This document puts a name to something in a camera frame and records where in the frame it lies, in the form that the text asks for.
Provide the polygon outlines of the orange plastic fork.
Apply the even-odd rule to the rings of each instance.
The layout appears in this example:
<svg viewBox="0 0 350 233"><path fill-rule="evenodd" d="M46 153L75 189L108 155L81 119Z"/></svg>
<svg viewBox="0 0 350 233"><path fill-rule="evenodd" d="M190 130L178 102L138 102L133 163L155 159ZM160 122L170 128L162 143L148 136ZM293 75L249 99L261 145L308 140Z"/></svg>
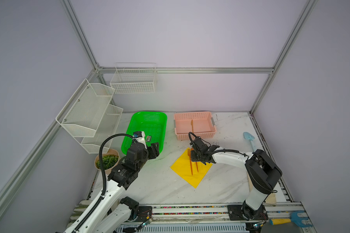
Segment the orange plastic fork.
<svg viewBox="0 0 350 233"><path fill-rule="evenodd" d="M187 149L187 155L188 155L188 157L189 157L191 175L193 176L192 150L191 150L190 148Z"/></svg>

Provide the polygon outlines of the green plastic basket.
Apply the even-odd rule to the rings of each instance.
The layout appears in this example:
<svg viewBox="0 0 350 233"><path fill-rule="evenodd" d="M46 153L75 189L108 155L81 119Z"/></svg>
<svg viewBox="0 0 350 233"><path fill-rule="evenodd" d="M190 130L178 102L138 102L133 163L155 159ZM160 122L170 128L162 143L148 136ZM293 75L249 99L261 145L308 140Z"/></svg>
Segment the green plastic basket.
<svg viewBox="0 0 350 233"><path fill-rule="evenodd" d="M167 115L162 112L137 112L134 113L129 122L126 134L134 135L134 132L144 131L145 136L150 136L150 141L146 140L147 146L152 143L159 144L159 153L162 153L166 125L167 125Z"/></svg>

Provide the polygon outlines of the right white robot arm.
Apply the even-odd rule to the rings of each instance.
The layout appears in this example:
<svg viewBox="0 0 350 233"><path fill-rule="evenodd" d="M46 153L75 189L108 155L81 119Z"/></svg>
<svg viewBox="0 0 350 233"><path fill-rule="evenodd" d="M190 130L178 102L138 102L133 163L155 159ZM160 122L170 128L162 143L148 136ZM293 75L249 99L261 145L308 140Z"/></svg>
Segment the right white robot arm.
<svg viewBox="0 0 350 233"><path fill-rule="evenodd" d="M237 212L244 220L254 220L263 214L263 203L267 197L275 193L275 186L282 177L282 170L266 154L257 149L252 155L233 149L224 149L206 143L201 137L189 132L192 148L191 160L202 164L226 164L245 169L253 188Z"/></svg>

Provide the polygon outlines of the yellow paper napkin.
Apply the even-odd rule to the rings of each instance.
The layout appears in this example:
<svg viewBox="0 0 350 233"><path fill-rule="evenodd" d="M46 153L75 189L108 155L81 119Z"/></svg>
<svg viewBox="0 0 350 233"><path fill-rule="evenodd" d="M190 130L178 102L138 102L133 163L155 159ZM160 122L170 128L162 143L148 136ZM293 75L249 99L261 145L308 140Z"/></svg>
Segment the yellow paper napkin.
<svg viewBox="0 0 350 233"><path fill-rule="evenodd" d="M197 188L205 175L208 173L212 167L211 163L203 164L198 163L199 172L196 170L195 162L192 162L193 166L193 176L190 171L189 157L187 155L187 149L185 152L170 166L171 170L174 171L179 177L184 179L193 188Z"/></svg>

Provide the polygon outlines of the pink plastic basket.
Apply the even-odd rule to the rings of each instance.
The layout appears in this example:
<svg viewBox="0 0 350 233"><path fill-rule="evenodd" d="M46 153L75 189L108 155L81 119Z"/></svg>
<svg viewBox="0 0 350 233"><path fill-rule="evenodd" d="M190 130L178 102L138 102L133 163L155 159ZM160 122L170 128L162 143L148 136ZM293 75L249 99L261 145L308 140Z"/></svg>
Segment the pink plastic basket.
<svg viewBox="0 0 350 233"><path fill-rule="evenodd" d="M174 114L174 127L177 140L188 140L193 119L193 134L201 138L213 138L217 132L211 112L185 112Z"/></svg>

